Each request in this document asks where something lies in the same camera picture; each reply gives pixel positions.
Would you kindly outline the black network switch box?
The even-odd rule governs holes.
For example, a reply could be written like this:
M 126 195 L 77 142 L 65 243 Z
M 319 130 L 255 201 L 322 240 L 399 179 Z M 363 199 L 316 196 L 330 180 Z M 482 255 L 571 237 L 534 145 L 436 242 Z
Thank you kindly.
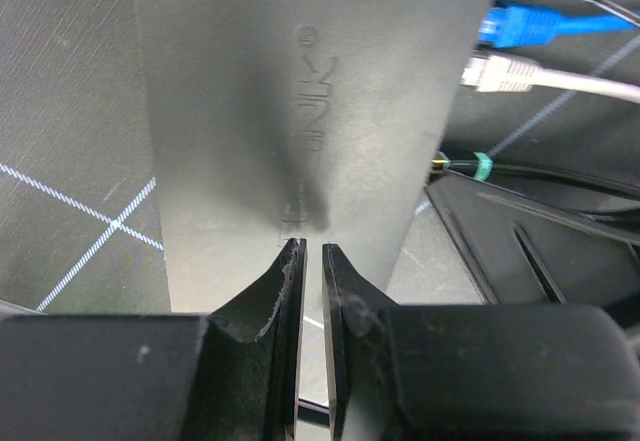
M 172 308 L 307 242 L 386 286 L 493 0 L 135 0 Z

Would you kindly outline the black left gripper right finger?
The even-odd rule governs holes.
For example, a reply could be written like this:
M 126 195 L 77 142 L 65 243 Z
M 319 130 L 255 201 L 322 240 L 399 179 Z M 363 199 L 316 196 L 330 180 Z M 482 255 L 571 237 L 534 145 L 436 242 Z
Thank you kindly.
M 333 440 L 380 440 L 393 384 L 382 311 L 395 304 L 336 244 L 322 247 L 324 340 Z

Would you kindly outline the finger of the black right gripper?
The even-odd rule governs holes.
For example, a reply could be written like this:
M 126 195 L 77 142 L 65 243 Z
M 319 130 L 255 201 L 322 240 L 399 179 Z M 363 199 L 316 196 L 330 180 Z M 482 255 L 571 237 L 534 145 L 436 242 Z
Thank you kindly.
M 426 194 L 488 301 L 638 309 L 638 234 L 459 174 Z

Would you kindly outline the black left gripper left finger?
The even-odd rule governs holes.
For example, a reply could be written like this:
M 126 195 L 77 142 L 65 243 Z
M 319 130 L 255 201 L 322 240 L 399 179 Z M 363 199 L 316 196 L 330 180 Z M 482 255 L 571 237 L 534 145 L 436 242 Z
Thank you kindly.
M 208 318 L 194 378 L 197 440 L 292 440 L 299 387 L 306 243 Z

